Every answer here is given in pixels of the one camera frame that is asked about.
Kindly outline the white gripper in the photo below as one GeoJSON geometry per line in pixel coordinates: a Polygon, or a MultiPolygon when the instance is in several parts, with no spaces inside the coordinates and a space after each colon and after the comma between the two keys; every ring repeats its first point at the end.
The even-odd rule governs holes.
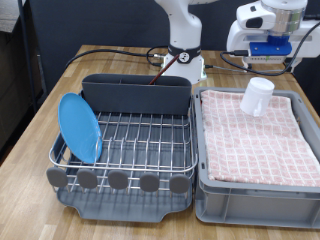
{"type": "Polygon", "coordinates": [[[235,21],[227,38],[227,51],[236,52],[248,63],[282,63],[286,58],[295,58],[291,73],[303,58],[320,55],[320,27],[317,21],[302,21],[300,27],[284,35],[273,36],[269,30],[244,29],[235,21]]]}

